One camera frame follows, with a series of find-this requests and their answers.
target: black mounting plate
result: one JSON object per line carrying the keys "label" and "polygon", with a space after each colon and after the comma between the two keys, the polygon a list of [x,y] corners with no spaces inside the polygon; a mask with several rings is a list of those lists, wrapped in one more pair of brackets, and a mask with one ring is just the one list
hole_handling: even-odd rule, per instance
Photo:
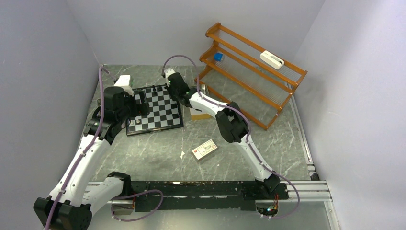
{"label": "black mounting plate", "polygon": [[[261,194],[255,181],[197,181],[197,182],[166,182],[166,181],[132,181],[135,193],[158,189],[163,192],[164,200],[160,210],[176,209],[223,209],[239,208],[256,210],[255,200],[269,200]],[[280,183],[273,194],[280,200],[289,198],[287,186]],[[153,210],[160,201],[160,196],[149,194],[135,199],[135,212]]]}

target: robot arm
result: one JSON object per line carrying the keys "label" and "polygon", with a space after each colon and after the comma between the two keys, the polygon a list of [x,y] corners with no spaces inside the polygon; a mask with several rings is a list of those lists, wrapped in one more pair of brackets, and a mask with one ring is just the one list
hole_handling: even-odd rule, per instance
{"label": "robot arm", "polygon": [[256,181],[262,184],[264,192],[270,194],[279,184],[280,178],[272,174],[272,168],[265,162],[255,147],[251,136],[248,136],[248,124],[234,110],[241,111],[235,102],[229,104],[219,102],[204,94],[198,94],[196,88],[189,88],[179,73],[172,69],[165,70],[166,89],[173,100],[186,107],[204,111],[217,120],[221,136],[229,143],[237,146],[248,161]]}
{"label": "robot arm", "polygon": [[[148,115],[149,113],[148,102],[145,102],[145,96],[142,92],[137,92],[140,95],[141,103],[136,103],[131,82],[130,75],[123,75],[120,76],[114,86],[104,90],[104,121],[98,138],[86,154],[83,153],[99,126],[100,107],[96,109],[92,119],[86,124],[79,149],[61,181],[47,198],[37,198],[34,203],[34,211],[44,226],[59,192],[62,192],[62,196],[56,205],[51,220],[51,229],[54,230],[87,229],[92,216],[109,200],[116,196],[132,194],[130,176],[120,172],[112,172],[103,183],[85,194],[92,173],[116,135],[122,130],[123,122],[129,118]],[[70,176],[71,168],[75,164],[77,164],[76,169]],[[62,191],[62,184],[68,177],[70,180],[65,190]]]}

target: orange wooden rack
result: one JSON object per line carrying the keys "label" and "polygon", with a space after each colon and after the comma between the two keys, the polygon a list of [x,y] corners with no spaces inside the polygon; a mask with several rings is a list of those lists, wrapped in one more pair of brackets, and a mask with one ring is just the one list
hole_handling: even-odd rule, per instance
{"label": "orange wooden rack", "polygon": [[[222,26],[220,23],[216,23],[210,27],[206,31],[206,37],[213,39],[213,44],[200,56],[200,61],[206,64],[204,70],[199,74],[200,83],[206,84],[201,79],[203,79],[210,71],[216,70],[275,108],[276,113],[267,124],[259,121],[247,111],[241,110],[245,116],[263,129],[267,130],[289,102],[289,99],[305,77],[307,71],[298,68],[281,57],[279,58],[284,60],[284,65],[278,70],[272,68],[259,59],[260,53],[266,49]],[[274,88],[272,92],[263,90],[261,87],[253,86],[253,84],[249,82],[249,79],[242,78],[236,72],[231,73],[230,70],[226,71],[221,62],[214,60],[214,55],[218,52],[225,55],[225,58],[229,58],[229,60],[233,61],[235,64],[245,67],[247,71],[252,71],[255,76],[260,76],[268,80]],[[214,90],[212,87],[207,84],[206,86],[211,93],[219,97],[221,100],[226,103],[230,102],[229,99]]]}

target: blue cube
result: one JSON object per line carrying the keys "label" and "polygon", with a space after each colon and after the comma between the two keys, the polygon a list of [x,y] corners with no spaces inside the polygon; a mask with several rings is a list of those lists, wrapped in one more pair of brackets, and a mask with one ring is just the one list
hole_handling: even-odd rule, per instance
{"label": "blue cube", "polygon": [[216,53],[216,54],[214,55],[214,59],[215,59],[216,61],[223,61],[223,59],[224,59],[224,54],[222,54],[222,53]]}

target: cardboard box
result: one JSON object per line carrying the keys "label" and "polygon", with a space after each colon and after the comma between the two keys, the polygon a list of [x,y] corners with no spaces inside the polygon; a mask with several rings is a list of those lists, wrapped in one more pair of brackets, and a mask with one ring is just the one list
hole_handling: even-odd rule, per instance
{"label": "cardboard box", "polygon": [[[209,91],[207,90],[206,85],[199,85],[199,88],[200,88],[200,92],[201,92],[201,93],[203,93],[203,94],[209,96]],[[195,121],[195,120],[200,120],[200,119],[207,119],[207,118],[211,118],[211,117],[212,117],[212,116],[208,115],[208,114],[205,113],[205,112],[201,112],[201,111],[195,110],[195,109],[193,109],[193,108],[189,108],[189,110],[190,110],[191,117],[192,117],[192,120],[193,120],[193,121]]]}
{"label": "cardboard box", "polygon": [[203,157],[209,155],[209,153],[217,150],[217,145],[213,142],[212,139],[206,141],[205,143],[201,144],[199,147],[192,150],[193,155],[196,157],[198,161],[200,161]]}

